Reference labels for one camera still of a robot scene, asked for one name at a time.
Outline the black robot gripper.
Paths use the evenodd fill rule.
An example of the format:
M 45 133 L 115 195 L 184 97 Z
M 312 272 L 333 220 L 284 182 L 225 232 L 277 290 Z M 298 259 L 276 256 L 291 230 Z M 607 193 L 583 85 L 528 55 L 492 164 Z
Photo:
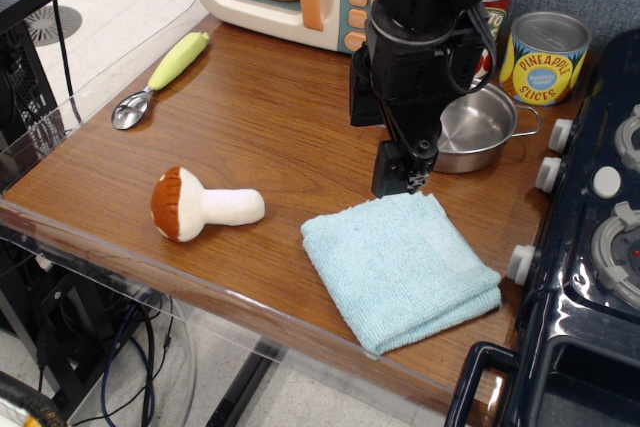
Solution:
M 488 20 L 478 3 L 411 30 L 374 3 L 367 41 L 351 60 L 349 115 L 353 126 L 386 125 L 393 140 L 378 145 L 371 184 L 376 198 L 414 194 L 426 185 L 437 162 L 445 108 L 490 79 L 475 78 L 482 54 L 496 55 Z

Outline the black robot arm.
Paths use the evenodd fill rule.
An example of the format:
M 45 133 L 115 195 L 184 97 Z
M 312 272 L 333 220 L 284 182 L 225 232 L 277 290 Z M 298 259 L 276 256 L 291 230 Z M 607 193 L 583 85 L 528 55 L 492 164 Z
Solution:
M 439 154 L 441 116 L 485 86 L 474 79 L 482 53 L 496 54 L 483 0 L 374 0 L 366 40 L 350 66 L 354 126 L 383 124 L 371 191 L 415 193 Z

